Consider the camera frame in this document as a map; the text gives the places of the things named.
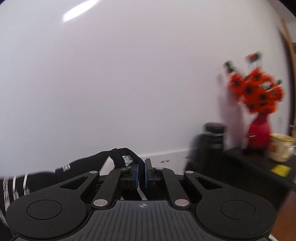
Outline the black cabinet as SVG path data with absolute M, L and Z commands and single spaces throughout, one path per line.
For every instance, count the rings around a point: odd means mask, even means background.
M 280 175 L 275 172 L 279 163 L 264 152 L 240 147 L 225 151 L 199 148 L 192 150 L 185 170 L 261 196 L 279 210 L 288 194 L 295 190 L 295 155 L 283 165 L 287 169 Z

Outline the black hooded sweatshirt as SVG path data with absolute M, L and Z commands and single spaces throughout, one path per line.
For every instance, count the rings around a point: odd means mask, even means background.
M 107 175 L 113 169 L 130 168 L 132 164 L 138 164 L 139 174 L 143 171 L 144 161 L 132 150 L 120 148 L 70 162 L 54 172 L 1 177 L 1 240 L 10 240 L 13 236 L 7 226 L 6 211 L 16 199 L 90 171 Z

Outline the black water bottle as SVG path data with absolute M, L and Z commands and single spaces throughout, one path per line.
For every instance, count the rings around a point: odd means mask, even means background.
M 223 123 L 207 122 L 203 125 L 202 132 L 196 135 L 191 142 L 190 161 L 203 162 L 208 153 L 224 150 L 224 138 L 227 126 Z

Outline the cream ceramic mug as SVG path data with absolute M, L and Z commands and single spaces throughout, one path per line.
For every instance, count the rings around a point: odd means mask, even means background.
M 270 133 L 269 136 L 267 156 L 279 163 L 289 160 L 295 150 L 295 139 L 282 133 Z

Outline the white wall socket panel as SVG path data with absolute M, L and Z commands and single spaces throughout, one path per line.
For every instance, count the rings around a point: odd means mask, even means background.
M 183 174 L 186 164 L 196 155 L 197 149 L 173 151 L 161 154 L 145 154 L 140 157 L 150 159 L 154 168 L 169 168 L 176 174 Z

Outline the red flower vase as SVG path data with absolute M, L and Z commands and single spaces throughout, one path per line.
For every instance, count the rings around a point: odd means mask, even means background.
M 270 142 L 270 124 L 267 112 L 258 113 L 257 117 L 249 125 L 247 148 L 253 150 L 266 150 Z

